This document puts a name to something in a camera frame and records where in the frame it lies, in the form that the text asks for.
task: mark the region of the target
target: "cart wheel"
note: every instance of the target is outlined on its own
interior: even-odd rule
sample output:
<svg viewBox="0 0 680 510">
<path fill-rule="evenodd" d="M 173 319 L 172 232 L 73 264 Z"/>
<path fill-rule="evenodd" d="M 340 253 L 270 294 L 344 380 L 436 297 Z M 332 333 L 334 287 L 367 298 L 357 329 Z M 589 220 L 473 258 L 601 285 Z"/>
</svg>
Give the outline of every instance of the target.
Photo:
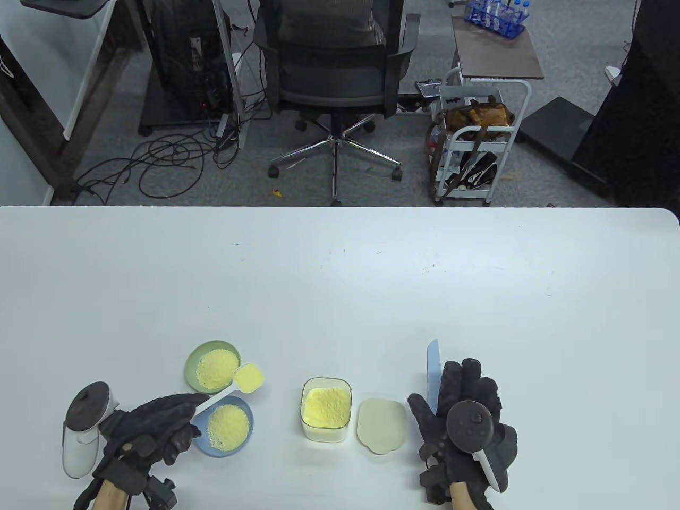
<svg viewBox="0 0 680 510">
<path fill-rule="evenodd" d="M 139 126 L 137 129 L 137 134 L 141 137 L 148 138 L 154 132 L 151 126 Z"/>
</svg>

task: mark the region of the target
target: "yellow granules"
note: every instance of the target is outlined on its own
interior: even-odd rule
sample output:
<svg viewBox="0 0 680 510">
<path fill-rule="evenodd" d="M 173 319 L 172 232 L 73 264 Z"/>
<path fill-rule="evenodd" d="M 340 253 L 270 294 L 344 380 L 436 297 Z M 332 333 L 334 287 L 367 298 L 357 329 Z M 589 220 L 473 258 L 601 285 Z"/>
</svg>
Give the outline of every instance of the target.
<svg viewBox="0 0 680 510">
<path fill-rule="evenodd" d="M 234 372 L 234 380 L 243 393 L 253 393 L 265 383 L 265 375 L 257 365 L 248 363 Z"/>
<path fill-rule="evenodd" d="M 213 448 L 230 452 L 248 438 L 250 422 L 245 411 L 235 405 L 222 405 L 208 420 L 208 439 Z"/>
<path fill-rule="evenodd" d="M 196 378 L 206 390 L 221 390 L 231 384 L 239 359 L 227 349 L 215 349 L 201 358 L 196 367 Z"/>
<path fill-rule="evenodd" d="M 350 420 L 350 394 L 342 388 L 314 388 L 307 393 L 303 420 L 311 427 L 341 428 Z"/>
</svg>

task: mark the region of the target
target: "gray floor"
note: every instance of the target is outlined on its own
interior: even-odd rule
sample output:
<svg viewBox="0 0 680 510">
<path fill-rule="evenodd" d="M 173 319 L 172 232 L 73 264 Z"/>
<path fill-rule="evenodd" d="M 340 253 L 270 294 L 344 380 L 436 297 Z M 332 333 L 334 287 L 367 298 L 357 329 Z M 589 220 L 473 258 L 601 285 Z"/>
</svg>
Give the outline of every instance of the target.
<svg viewBox="0 0 680 510">
<path fill-rule="evenodd" d="M 634 0 L 537 0 L 534 4 L 528 26 L 545 80 L 533 83 L 528 113 L 558 95 L 595 113 L 608 90 L 603 69 L 606 65 L 620 65 L 625 55 L 624 42 L 630 41 Z M 228 12 L 234 23 L 252 26 L 245 0 L 228 2 Z M 409 73 L 402 82 L 404 91 L 411 90 L 415 80 L 441 77 L 449 68 L 455 47 L 451 10 L 445 0 L 406 0 L 405 12 L 420 13 L 422 21 L 418 48 L 411 59 Z M 258 59 L 254 47 L 247 53 L 247 60 L 256 70 Z M 102 160 L 129 156 L 143 141 L 137 135 L 137 123 L 149 70 L 148 55 L 135 56 L 129 63 L 77 175 Z M 244 92 L 260 88 L 248 66 L 243 68 L 241 76 Z M 518 108 L 516 99 L 512 90 L 505 93 L 504 100 L 511 109 Z M 331 198 L 330 157 L 307 159 L 289 171 L 283 170 L 278 180 L 267 177 L 269 159 L 320 135 L 313 126 L 305 133 L 294 130 L 295 118 L 295 114 L 288 112 L 274 115 L 268 121 L 251 122 L 245 147 L 236 161 L 228 169 L 219 170 L 206 158 L 200 182 L 180 197 L 161 201 L 144 197 L 137 189 L 140 170 L 136 169 L 127 184 L 116 187 L 109 204 L 328 205 Z M 391 169 L 375 161 L 359 160 L 345 154 L 339 178 L 343 204 L 432 205 L 422 148 L 427 124 L 426 117 L 395 116 L 381 119 L 374 133 L 359 133 L 357 140 L 401 160 L 404 178 L 401 183 L 392 182 Z M 103 177 L 116 168 L 115 165 L 103 167 L 94 175 Z M 195 176 L 191 169 L 159 169 L 149 173 L 145 184 L 155 193 L 171 194 L 186 187 Z M 276 196 L 274 189 L 279 190 L 282 197 Z M 79 205 L 96 205 L 98 202 L 96 197 L 87 194 L 78 199 Z M 493 206 L 540 207 L 548 202 L 565 207 L 610 205 L 568 179 L 561 168 L 546 158 L 516 144 Z M 479 202 L 447 204 L 475 207 Z"/>
</svg>

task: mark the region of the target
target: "office chair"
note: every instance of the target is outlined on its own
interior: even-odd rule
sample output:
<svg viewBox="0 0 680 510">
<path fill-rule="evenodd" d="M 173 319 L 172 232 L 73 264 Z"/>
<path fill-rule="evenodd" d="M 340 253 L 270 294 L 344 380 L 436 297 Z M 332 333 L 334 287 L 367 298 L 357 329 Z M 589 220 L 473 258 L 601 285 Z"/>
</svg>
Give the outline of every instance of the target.
<svg viewBox="0 0 680 510">
<path fill-rule="evenodd" d="M 383 37 L 357 46 L 341 30 L 352 12 L 338 15 L 336 11 L 339 5 L 356 11 L 357 5 L 366 4 L 366 0 L 334 2 L 333 11 L 326 9 L 323 14 L 316 14 L 324 18 L 320 25 L 327 30 L 323 34 L 308 31 L 304 17 L 298 24 L 290 23 L 285 1 L 262 0 L 255 25 L 254 41 L 265 56 L 267 101 L 273 112 L 293 110 L 303 118 L 311 118 L 312 124 L 326 132 L 326 138 L 272 160 L 269 177 L 279 177 L 279 165 L 284 161 L 300 160 L 323 147 L 332 148 L 331 205 L 342 205 L 338 200 L 338 163 L 340 147 L 347 146 L 391 164 L 392 179 L 401 181 L 397 160 L 349 136 L 363 126 L 372 131 L 376 114 L 387 118 L 396 113 L 399 82 L 409 68 L 411 53 L 418 42 L 420 15 L 407 14 L 400 37 L 404 0 L 373 0 L 371 23 L 375 21 Z M 324 114 L 330 115 L 330 126 L 315 119 Z M 356 115 L 368 116 L 343 126 L 343 118 Z"/>
</svg>

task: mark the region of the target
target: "white controller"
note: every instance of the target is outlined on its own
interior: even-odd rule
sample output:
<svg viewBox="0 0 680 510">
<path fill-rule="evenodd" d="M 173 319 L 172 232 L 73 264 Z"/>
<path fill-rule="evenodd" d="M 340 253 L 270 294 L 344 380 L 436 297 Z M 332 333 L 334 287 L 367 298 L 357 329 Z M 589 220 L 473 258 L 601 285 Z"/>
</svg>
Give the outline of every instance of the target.
<svg viewBox="0 0 680 510">
<path fill-rule="evenodd" d="M 81 390 L 71 403 L 64 421 L 61 460 L 70 478 L 83 478 L 95 467 L 99 454 L 99 424 L 118 407 L 103 382 Z"/>
</svg>

